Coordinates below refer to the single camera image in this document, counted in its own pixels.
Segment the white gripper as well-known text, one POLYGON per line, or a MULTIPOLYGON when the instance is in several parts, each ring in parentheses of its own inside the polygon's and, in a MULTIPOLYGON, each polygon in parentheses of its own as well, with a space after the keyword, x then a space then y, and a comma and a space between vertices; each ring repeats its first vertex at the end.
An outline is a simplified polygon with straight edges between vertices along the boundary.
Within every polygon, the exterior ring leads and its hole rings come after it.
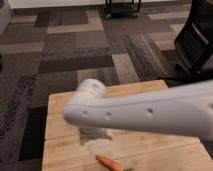
POLYGON ((81 127, 79 129, 79 134, 80 134, 81 145, 84 145, 90 140, 97 140, 97 139, 111 140, 112 139, 112 135, 105 128, 81 127))

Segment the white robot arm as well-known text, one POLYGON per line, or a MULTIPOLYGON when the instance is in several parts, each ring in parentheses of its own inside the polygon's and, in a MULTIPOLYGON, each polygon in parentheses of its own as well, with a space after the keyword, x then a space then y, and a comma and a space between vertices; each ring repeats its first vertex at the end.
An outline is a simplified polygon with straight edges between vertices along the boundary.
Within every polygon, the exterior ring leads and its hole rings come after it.
POLYGON ((213 81, 108 97, 96 79, 82 81, 63 108, 78 127, 120 129, 213 140, 213 81))

